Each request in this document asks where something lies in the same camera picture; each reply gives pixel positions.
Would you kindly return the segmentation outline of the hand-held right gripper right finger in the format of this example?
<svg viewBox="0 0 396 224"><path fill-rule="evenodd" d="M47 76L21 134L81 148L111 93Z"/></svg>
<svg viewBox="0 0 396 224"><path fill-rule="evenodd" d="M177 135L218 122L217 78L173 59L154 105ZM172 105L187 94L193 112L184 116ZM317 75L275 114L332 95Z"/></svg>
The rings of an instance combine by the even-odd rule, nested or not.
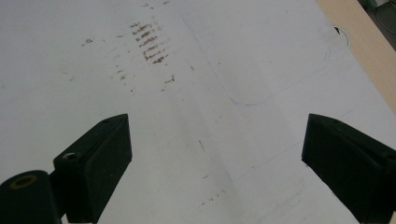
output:
<svg viewBox="0 0 396 224"><path fill-rule="evenodd" d="M362 224L396 212L396 150L344 122L308 116L302 161Z"/></svg>

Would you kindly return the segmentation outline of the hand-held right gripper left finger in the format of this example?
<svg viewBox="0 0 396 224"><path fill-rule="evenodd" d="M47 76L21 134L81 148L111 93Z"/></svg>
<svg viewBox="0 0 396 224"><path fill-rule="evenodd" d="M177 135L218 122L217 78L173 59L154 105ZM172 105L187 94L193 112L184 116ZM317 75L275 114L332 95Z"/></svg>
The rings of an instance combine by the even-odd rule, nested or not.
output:
<svg viewBox="0 0 396 224"><path fill-rule="evenodd" d="M71 223L96 223L132 161L126 114L98 122L54 160Z"/></svg>

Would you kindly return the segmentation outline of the white table cover sheet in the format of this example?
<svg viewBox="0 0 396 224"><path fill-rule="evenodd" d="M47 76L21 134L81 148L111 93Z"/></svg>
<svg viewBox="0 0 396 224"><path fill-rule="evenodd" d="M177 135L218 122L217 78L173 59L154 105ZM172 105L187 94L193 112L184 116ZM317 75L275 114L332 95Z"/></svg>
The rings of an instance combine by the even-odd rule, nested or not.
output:
<svg viewBox="0 0 396 224"><path fill-rule="evenodd" d="M0 0L0 183L127 114L99 224L357 224L307 118L396 148L396 115L316 0Z"/></svg>

